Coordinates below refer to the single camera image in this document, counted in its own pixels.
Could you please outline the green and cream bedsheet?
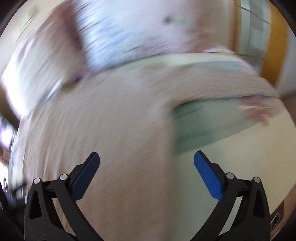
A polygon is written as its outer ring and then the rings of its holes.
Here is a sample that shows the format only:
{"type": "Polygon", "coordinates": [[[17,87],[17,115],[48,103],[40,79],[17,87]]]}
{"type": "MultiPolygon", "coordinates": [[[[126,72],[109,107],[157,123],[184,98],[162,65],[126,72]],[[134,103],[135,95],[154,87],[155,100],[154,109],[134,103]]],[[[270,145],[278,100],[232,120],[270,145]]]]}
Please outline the green and cream bedsheet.
{"type": "Polygon", "coordinates": [[[161,57],[113,69],[116,125],[127,148],[106,217],[124,240],[185,240],[222,198],[193,164],[202,150],[224,170],[263,181],[275,212],[295,184],[295,126],[274,89],[235,61],[161,57]]]}

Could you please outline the pink floral pillow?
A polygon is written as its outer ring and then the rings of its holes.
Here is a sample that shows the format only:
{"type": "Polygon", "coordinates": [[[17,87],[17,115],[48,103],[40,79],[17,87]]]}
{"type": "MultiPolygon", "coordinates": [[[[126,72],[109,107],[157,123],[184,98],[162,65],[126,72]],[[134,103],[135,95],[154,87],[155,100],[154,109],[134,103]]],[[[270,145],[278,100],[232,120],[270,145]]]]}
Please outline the pink floral pillow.
{"type": "Polygon", "coordinates": [[[64,1],[13,52],[1,85],[17,118],[88,75],[74,16],[72,1],[64,1]]]}

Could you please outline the white floral pillow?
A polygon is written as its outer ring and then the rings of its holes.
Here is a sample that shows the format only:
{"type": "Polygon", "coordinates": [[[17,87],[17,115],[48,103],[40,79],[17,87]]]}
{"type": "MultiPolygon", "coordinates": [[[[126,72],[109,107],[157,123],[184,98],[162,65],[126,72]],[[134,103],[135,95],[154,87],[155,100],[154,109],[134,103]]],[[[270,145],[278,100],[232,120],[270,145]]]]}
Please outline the white floral pillow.
{"type": "Polygon", "coordinates": [[[230,46],[233,1],[74,1],[88,67],[230,46]]]}

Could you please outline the wooden bed frame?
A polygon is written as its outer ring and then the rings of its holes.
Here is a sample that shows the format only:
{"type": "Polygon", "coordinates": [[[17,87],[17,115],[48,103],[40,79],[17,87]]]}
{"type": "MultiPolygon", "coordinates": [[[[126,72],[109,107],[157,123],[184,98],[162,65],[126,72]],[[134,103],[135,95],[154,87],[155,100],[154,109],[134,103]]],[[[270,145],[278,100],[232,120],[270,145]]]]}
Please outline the wooden bed frame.
{"type": "Polygon", "coordinates": [[[288,24],[270,1],[234,1],[232,50],[276,86],[288,44],[288,24]]]}

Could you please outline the beige cable-knit sweater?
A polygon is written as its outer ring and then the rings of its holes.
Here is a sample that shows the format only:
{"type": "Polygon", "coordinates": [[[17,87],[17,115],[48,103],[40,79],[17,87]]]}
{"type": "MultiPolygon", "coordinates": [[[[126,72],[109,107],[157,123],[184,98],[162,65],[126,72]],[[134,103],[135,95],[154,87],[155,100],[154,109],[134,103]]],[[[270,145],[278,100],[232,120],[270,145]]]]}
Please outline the beige cable-knit sweater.
{"type": "Polygon", "coordinates": [[[24,177],[70,172],[101,158],[79,206],[104,240],[166,240],[171,226],[171,111],[211,97],[276,97],[263,78],[181,65],[117,68],[55,94],[28,126],[24,177]]]}

